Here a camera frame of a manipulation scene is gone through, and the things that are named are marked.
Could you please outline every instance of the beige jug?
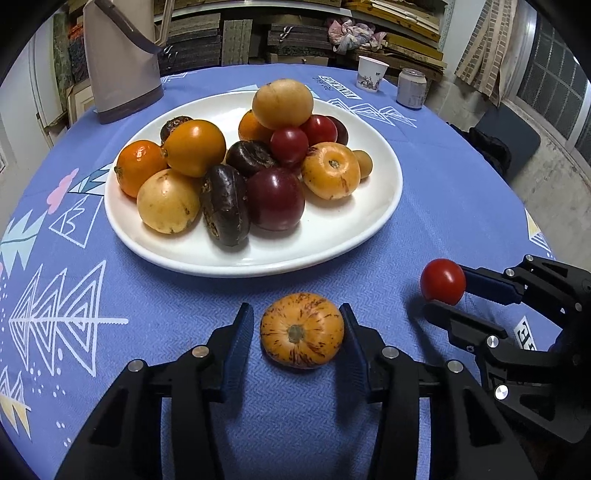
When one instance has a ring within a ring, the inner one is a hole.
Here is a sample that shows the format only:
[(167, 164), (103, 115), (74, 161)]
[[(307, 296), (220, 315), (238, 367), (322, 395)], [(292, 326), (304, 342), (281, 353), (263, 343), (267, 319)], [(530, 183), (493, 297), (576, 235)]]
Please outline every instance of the beige jug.
[(86, 63), (99, 121), (108, 124), (160, 100), (158, 53), (174, 0), (166, 0), (154, 42), (153, 0), (89, 0), (84, 7)]

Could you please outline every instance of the dark purple fruit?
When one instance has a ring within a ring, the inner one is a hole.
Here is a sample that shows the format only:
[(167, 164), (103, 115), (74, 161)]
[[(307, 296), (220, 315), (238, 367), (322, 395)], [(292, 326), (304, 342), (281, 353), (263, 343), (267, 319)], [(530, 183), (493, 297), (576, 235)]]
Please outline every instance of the dark purple fruit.
[(193, 119), (189, 116), (181, 115), (176, 116), (172, 120), (166, 122), (160, 130), (160, 140), (162, 140), (162, 143), (166, 142), (166, 139), (179, 125), (182, 125), (183, 123), (188, 122), (189, 120)]
[(286, 168), (267, 168), (246, 181), (251, 222), (280, 232), (295, 227), (306, 201), (299, 179)]
[(246, 178), (265, 168), (278, 166), (267, 144), (260, 140), (240, 140), (233, 144), (226, 154), (226, 164)]
[(337, 132), (336, 142), (340, 143), (341, 145), (347, 145), (347, 143), (349, 143), (349, 132), (347, 131), (347, 127), (343, 125), (343, 122), (334, 116), (329, 116), (328, 118), (330, 118), (335, 124)]
[(203, 178), (199, 195), (209, 233), (222, 245), (235, 247), (251, 228), (246, 183), (230, 165), (214, 165)]

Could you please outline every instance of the paper cup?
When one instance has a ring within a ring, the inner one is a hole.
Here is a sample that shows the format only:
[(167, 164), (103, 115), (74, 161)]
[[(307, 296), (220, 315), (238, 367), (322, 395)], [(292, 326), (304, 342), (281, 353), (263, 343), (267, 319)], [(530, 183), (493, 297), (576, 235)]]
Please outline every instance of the paper cup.
[(360, 56), (357, 68), (357, 86), (367, 92), (377, 92), (387, 68), (388, 64), (383, 61)]

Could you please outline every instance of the black bag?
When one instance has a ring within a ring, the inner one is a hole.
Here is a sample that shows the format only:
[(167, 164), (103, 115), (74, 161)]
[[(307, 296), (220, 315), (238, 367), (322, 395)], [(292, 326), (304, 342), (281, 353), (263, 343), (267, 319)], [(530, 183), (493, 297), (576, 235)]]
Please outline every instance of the black bag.
[(511, 152), (501, 140), (497, 137), (489, 137), (476, 127), (463, 132), (455, 125), (449, 125), (484, 157), (501, 178), (505, 179), (511, 165)]

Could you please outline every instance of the wall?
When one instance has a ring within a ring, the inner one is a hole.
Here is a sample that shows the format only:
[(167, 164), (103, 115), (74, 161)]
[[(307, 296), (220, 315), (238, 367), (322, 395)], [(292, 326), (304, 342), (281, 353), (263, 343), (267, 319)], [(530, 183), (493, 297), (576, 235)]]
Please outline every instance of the wall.
[(425, 105), (464, 131), (475, 126), (492, 106), (483, 94), (453, 75), (431, 85)]
[(50, 150), (37, 115), (40, 111), (41, 121), (49, 124), (61, 113), (53, 69), (52, 22), (50, 18), (39, 28), (0, 85), (0, 150), (8, 164), (0, 174), (0, 238)]
[(456, 0), (443, 46), (443, 61), (447, 63), (446, 76), (452, 77), (460, 64), (485, 2), (486, 0)]

